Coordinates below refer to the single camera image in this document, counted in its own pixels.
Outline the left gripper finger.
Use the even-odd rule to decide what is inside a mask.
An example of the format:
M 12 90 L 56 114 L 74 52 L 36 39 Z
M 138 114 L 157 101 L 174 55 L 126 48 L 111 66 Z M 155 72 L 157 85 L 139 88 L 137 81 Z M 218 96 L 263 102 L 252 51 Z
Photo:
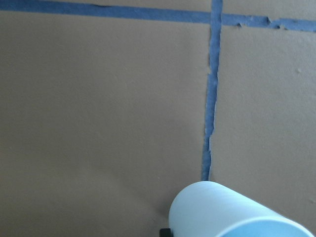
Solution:
M 170 228 L 163 228 L 159 230 L 159 237 L 172 237 Z

